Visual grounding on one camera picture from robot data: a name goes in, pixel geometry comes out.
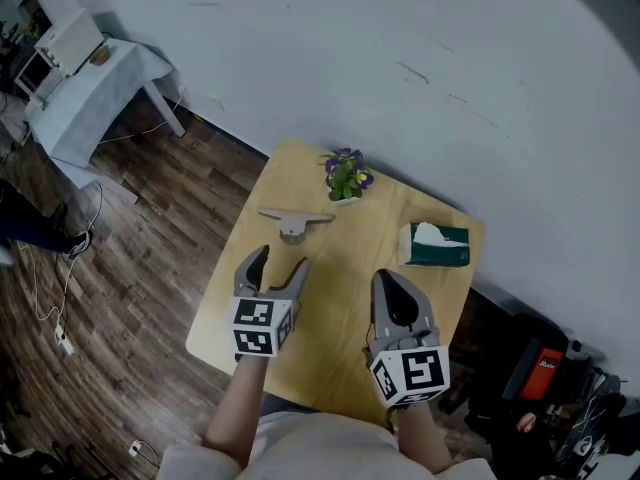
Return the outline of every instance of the tissue box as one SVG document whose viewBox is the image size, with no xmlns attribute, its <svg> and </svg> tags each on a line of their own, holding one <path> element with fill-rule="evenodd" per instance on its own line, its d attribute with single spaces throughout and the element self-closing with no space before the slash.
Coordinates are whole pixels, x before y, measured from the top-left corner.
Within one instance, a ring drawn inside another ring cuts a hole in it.
<svg viewBox="0 0 640 480">
<path fill-rule="evenodd" d="M 460 247 L 424 245 L 415 242 L 419 222 L 407 224 L 400 230 L 398 262 L 404 266 L 464 267 L 470 261 L 469 230 L 435 226 L 444 241 L 466 244 Z"/>
</svg>

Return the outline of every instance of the small white table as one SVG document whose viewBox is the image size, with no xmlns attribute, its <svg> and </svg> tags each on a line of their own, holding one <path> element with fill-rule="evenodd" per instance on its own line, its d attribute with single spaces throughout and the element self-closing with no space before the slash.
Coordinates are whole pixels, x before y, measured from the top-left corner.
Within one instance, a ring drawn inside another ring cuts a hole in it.
<svg viewBox="0 0 640 480">
<path fill-rule="evenodd" d="M 144 88 L 173 132 L 182 137 L 185 130 L 153 82 L 173 67 L 142 45 L 118 39 L 105 44 L 111 53 L 105 64 L 85 63 L 54 89 L 44 108 L 31 102 L 26 113 L 35 139 L 76 187 L 99 181 L 134 204 L 135 194 L 89 165 L 111 123 Z"/>
</svg>

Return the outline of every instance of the person's leg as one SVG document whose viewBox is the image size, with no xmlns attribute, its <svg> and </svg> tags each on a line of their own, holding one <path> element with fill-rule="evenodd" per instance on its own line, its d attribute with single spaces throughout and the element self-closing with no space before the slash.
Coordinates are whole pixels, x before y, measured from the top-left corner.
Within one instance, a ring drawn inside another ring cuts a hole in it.
<svg viewBox="0 0 640 480">
<path fill-rule="evenodd" d="M 0 181 L 4 195 L 0 201 L 0 236 L 19 240 L 42 249 L 68 254 L 86 237 L 67 237 L 54 229 L 50 219 L 42 215 L 9 183 Z"/>
</svg>

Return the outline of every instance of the electrical outlet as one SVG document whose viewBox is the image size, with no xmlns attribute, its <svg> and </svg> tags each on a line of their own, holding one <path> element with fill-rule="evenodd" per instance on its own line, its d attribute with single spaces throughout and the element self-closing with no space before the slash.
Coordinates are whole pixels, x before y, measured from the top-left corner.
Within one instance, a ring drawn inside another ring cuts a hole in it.
<svg viewBox="0 0 640 480">
<path fill-rule="evenodd" d="M 142 443 L 136 439 L 131 445 L 131 448 L 129 448 L 129 455 L 131 455 L 132 457 L 137 457 L 138 451 L 140 450 L 141 446 Z"/>
<path fill-rule="evenodd" d="M 62 348 L 65 350 L 67 355 L 71 356 L 75 354 L 76 349 L 73 347 L 73 345 L 69 341 L 69 338 L 67 337 L 61 325 L 58 325 L 56 327 L 56 338 L 58 340 L 58 345 L 62 345 Z"/>
</svg>

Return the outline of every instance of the wooden table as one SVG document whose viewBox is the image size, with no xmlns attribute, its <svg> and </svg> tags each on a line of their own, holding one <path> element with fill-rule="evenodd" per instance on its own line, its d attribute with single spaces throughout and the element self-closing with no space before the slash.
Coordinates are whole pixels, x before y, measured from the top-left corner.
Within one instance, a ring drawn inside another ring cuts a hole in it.
<svg viewBox="0 0 640 480">
<path fill-rule="evenodd" d="M 187 339 L 196 357 L 229 374 L 236 363 L 227 327 L 233 275 L 247 255 L 269 244 L 262 290 L 282 284 L 306 256 L 309 277 L 302 292 L 296 330 L 280 356 L 271 361 L 269 393 L 321 411 L 384 424 L 362 348 L 370 323 L 371 277 L 390 268 L 410 279 L 429 297 L 449 344 L 458 324 L 484 238 L 483 224 L 388 176 L 374 172 L 375 183 L 356 203 L 335 207 L 327 197 L 319 155 L 304 142 L 282 142 L 267 163 L 220 256 Z M 307 228 L 299 246 L 284 244 L 278 222 L 258 214 L 259 207 L 333 213 L 330 224 Z M 408 222 L 428 221 L 469 229 L 471 264 L 463 268 L 398 266 L 398 232 Z"/>
</svg>

